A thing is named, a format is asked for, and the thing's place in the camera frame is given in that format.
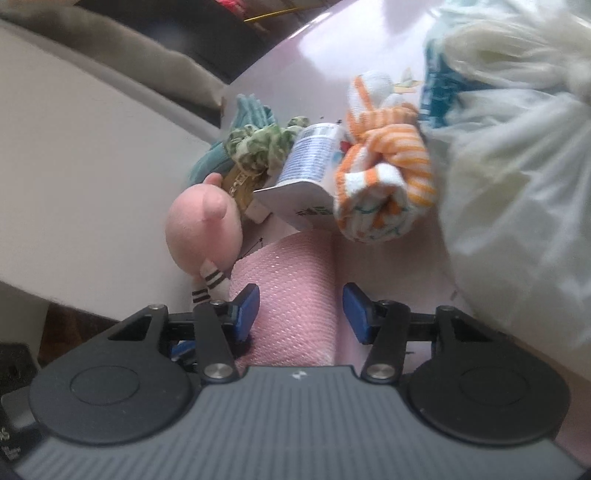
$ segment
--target white plastic bag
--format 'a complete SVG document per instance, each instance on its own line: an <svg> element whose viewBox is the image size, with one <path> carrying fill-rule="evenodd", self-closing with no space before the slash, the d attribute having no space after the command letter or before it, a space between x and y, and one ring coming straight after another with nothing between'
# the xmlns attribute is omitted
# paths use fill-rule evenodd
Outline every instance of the white plastic bag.
<svg viewBox="0 0 591 480"><path fill-rule="evenodd" d="M590 30L565 9L540 18L444 40L452 68L508 89L461 93L429 132L449 162L440 220L475 312L591 380Z"/></svg>

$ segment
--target rolled pink fabric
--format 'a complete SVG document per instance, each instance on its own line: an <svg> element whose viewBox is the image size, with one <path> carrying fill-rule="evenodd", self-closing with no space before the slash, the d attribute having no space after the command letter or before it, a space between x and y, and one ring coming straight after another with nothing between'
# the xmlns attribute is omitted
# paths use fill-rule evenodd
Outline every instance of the rolled pink fabric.
<svg viewBox="0 0 591 480"><path fill-rule="evenodd" d="M334 365L337 310L331 235L296 233L239 260L230 298L248 283L261 291L252 347L238 365Z"/></svg>

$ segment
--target pink table surface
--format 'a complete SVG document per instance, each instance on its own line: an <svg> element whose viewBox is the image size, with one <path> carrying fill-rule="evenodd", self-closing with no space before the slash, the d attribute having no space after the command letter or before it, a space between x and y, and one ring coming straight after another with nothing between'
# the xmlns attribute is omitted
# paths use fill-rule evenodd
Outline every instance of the pink table surface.
<svg viewBox="0 0 591 480"><path fill-rule="evenodd" d="M414 80L424 76L423 40L437 18L440 0L343 0L277 45L236 79L225 92L227 107L222 131L235 114L234 98L253 93L269 105L280 124L305 115L311 122L344 119L346 91L352 77L383 70L395 81L410 69ZM420 87L406 94L418 104ZM274 241L295 230L271 216L262 226L245 231L245 247L260 237ZM433 312L440 304L469 310L457 294L436 213L419 222L405 237L378 245L354 244L335 237L339 285L354 281L373 299L407 303L415 312ZM367 349L343 325L339 362L362 365ZM405 369L428 355L413 345ZM558 442L579 461L591 465L591 383L565 369L573 395Z"/></svg>

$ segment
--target metal screw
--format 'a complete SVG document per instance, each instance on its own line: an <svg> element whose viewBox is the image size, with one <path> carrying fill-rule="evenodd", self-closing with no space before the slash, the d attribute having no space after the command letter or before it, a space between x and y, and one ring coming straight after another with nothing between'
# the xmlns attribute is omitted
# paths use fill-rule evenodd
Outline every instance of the metal screw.
<svg viewBox="0 0 591 480"><path fill-rule="evenodd" d="M230 365L226 364L211 364L205 367L203 370L209 378L216 378L221 380L222 378L228 378L234 373L234 369Z"/></svg>
<svg viewBox="0 0 591 480"><path fill-rule="evenodd" d="M376 380L387 380L392 378L395 373L396 369L392 365L373 364L368 367L368 375Z"/></svg>

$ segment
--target orange and white striped cloth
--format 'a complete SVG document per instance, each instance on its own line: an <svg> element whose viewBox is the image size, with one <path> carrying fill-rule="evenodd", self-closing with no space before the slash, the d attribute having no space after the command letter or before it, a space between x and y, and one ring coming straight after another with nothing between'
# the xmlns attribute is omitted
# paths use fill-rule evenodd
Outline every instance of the orange and white striped cloth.
<svg viewBox="0 0 591 480"><path fill-rule="evenodd" d="M393 94L381 72L356 77L347 122L356 143L336 172L335 219L361 242L407 233L436 199L431 161L417 129L417 108Z"/></svg>

